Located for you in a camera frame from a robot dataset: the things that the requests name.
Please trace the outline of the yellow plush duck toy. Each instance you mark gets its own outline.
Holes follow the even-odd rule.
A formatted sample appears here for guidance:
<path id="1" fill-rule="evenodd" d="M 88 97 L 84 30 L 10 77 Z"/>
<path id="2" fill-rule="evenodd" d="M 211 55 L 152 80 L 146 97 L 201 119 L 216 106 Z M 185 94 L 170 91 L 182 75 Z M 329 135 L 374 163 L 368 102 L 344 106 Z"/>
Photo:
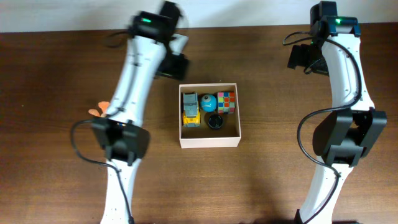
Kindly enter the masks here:
<path id="1" fill-rule="evenodd" d="M 99 110 L 92 108 L 88 110 L 88 113 L 95 117 L 104 118 L 109 105 L 110 103 L 108 101 L 101 101 L 98 103 Z"/>

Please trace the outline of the blue toy ball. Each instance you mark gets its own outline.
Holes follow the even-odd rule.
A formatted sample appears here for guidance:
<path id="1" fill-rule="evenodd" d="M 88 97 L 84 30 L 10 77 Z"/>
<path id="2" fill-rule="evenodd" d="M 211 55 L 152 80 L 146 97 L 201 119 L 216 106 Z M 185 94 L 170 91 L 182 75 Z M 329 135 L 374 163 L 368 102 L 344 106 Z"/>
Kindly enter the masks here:
<path id="1" fill-rule="evenodd" d="M 203 95 L 201 100 L 200 100 L 200 106 L 202 110 L 204 110 L 207 113 L 213 112 L 217 108 L 217 99 L 215 98 L 214 95 Z"/>

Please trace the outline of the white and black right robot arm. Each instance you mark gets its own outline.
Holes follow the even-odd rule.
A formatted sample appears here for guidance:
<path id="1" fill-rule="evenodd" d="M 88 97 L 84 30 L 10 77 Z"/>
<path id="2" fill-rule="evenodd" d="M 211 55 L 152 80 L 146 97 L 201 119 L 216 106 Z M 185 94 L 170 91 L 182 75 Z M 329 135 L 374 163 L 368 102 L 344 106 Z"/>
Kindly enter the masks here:
<path id="1" fill-rule="evenodd" d="M 296 211 L 295 223 L 331 223 L 336 201 L 346 178 L 366 157 L 387 124 L 384 111 L 375 105 L 366 88 L 360 61 L 361 31 L 355 17 L 339 16 L 336 2 L 320 1 L 310 9 L 310 30 L 290 43 L 287 66 L 303 67 L 306 74 L 330 79 L 332 106 L 306 115 L 297 128 L 301 138 L 304 122 L 326 113 L 315 128 L 312 146 L 316 164 L 307 197 Z"/>

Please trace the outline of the small black round cap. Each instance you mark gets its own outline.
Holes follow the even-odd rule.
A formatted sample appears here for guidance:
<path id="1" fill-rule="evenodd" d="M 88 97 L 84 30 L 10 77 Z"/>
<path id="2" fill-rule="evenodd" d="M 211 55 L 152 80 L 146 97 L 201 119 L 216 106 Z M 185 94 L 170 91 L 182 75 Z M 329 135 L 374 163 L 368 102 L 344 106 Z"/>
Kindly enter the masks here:
<path id="1" fill-rule="evenodd" d="M 207 124 L 211 129 L 220 129 L 224 124 L 224 119 L 219 114 L 212 114 L 209 116 Z"/>

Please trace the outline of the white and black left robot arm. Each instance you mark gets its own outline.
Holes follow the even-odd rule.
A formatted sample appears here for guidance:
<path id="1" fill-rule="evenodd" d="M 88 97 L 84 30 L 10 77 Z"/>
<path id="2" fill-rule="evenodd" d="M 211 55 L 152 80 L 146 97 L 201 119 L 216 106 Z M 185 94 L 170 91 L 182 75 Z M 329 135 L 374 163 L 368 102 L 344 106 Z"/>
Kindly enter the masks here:
<path id="1" fill-rule="evenodd" d="M 103 118 L 92 123 L 108 171 L 102 223 L 134 223 L 134 181 L 149 147 L 143 129 L 147 97 L 156 77 L 182 80 L 189 61 L 182 50 L 188 37 L 176 32 L 182 11 L 164 1 L 158 13 L 141 11 L 127 29 L 127 52 L 116 91 Z"/>

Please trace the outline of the yellow and grey toy truck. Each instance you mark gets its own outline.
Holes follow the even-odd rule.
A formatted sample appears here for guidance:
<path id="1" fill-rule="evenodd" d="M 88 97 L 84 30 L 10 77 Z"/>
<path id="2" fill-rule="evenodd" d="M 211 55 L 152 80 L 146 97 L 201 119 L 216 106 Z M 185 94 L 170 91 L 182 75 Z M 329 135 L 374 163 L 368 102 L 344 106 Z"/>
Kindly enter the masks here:
<path id="1" fill-rule="evenodd" d="M 197 93 L 183 94 L 182 123 L 184 127 L 199 127 L 201 123 Z"/>

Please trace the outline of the colourful puzzle cube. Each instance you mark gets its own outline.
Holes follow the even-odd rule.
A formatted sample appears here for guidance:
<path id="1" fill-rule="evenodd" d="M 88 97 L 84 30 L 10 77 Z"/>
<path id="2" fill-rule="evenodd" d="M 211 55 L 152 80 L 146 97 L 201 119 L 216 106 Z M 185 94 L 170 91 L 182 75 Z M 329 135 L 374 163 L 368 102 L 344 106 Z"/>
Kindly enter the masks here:
<path id="1" fill-rule="evenodd" d="M 217 113 L 233 114 L 236 110 L 236 96 L 234 92 L 222 91 L 217 93 Z"/>

